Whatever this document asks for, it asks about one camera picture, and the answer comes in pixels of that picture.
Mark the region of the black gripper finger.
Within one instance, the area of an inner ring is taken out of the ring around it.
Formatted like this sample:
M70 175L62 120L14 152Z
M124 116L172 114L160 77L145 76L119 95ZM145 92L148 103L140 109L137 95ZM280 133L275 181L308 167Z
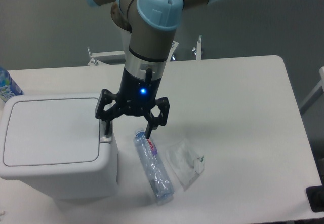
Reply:
M157 117L154 116L151 111L156 106L160 110ZM169 110L170 103L167 97L154 99L145 105L145 107L143 108L143 116L148 122L145 130L145 137L150 137L152 131L156 130L159 125L165 126L167 124Z
M105 135L108 135L112 120L124 114L125 110L126 103L119 94L102 89L95 109L95 118L106 122Z

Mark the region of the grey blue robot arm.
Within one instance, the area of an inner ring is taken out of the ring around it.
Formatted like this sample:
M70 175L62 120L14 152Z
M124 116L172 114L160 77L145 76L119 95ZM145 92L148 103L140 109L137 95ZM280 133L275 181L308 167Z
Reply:
M218 0L86 0L90 6L116 3L117 13L127 24L131 37L117 93L102 90L96 118L110 124L121 116L143 116L146 137L167 123L170 104L157 91L182 12Z

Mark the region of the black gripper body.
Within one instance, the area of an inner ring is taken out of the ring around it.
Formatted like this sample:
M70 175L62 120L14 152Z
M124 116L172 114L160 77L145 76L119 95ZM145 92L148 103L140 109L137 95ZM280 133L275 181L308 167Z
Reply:
M142 55L131 47L127 48L115 104L119 116L147 115L155 106L160 109L161 117L167 115L167 99L156 99L166 60L167 52Z

